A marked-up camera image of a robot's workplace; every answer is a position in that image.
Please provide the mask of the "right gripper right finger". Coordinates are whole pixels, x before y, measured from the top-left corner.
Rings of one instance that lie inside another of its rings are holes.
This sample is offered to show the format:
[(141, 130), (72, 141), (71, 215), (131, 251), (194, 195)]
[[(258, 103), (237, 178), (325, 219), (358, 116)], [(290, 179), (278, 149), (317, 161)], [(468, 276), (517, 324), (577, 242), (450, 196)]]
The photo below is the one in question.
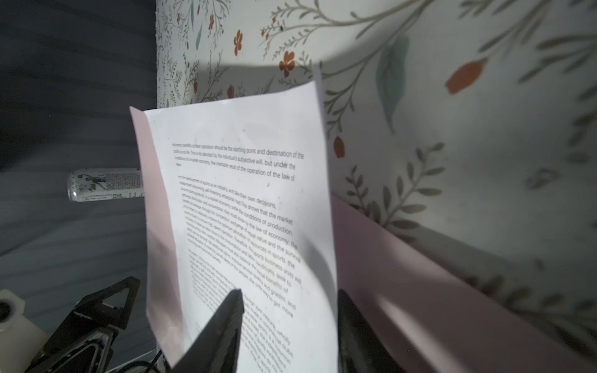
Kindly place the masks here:
[(403, 373), (346, 291), (338, 291), (337, 303), (339, 372)]

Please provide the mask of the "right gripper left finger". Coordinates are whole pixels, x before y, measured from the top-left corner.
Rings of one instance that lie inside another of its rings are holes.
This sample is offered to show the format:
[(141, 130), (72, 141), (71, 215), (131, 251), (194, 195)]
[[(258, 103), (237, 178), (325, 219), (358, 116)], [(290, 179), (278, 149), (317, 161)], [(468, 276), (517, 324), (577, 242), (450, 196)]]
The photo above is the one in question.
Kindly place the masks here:
[(238, 365), (243, 314), (242, 291), (233, 289), (171, 372), (235, 373)]

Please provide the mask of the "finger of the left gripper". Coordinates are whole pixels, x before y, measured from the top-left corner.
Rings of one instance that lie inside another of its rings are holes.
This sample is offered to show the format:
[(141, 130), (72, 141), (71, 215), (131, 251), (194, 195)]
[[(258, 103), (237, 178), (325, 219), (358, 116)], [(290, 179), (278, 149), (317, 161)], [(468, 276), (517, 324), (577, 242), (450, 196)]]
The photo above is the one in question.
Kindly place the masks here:
[(114, 331), (96, 328), (68, 342), (60, 337), (61, 347), (47, 342), (26, 372), (105, 372), (113, 355)]
[(125, 330), (131, 318), (141, 282), (128, 277), (81, 299), (73, 312), (88, 319)]

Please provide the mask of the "pink folder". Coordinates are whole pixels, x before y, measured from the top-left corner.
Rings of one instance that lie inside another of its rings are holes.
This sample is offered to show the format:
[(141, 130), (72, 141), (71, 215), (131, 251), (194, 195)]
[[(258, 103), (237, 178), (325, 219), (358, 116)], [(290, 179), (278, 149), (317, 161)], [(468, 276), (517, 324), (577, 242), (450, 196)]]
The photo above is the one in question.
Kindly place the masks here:
[[(146, 188), (147, 316), (172, 364), (185, 346), (176, 250), (146, 114), (131, 111)], [(593, 372), (577, 354), (333, 197), (340, 287), (409, 372)]]

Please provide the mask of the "printed paper sheet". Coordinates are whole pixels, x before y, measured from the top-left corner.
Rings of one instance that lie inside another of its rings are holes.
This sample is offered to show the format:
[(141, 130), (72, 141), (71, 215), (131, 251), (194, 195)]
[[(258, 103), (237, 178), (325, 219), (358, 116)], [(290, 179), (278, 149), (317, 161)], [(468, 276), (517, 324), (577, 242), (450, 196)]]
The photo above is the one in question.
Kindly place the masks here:
[(240, 372), (336, 372), (337, 265), (320, 83), (132, 110), (148, 315), (173, 363), (233, 290)]

